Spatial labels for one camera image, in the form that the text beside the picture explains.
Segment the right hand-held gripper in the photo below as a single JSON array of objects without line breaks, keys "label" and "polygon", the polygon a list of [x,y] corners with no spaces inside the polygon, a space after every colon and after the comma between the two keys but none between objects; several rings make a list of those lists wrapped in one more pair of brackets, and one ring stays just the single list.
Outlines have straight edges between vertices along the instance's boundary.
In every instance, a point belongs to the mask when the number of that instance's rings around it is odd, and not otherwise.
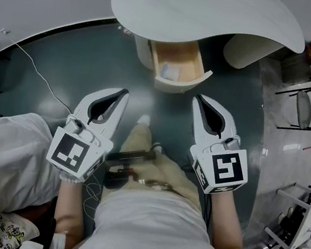
[{"label": "right hand-held gripper", "polygon": [[230,192],[246,184],[247,153],[240,148],[230,112],[213,98],[199,94],[192,100],[192,115],[192,168],[203,193]]}]

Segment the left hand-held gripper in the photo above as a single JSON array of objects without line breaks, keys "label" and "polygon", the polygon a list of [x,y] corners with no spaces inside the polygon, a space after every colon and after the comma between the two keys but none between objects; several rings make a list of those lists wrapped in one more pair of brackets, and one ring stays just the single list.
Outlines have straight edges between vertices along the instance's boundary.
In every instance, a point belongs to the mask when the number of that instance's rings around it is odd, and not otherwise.
[{"label": "left hand-held gripper", "polygon": [[129,100],[127,89],[103,89],[85,96],[57,127],[46,160],[69,178],[85,182],[113,149],[111,138]]}]

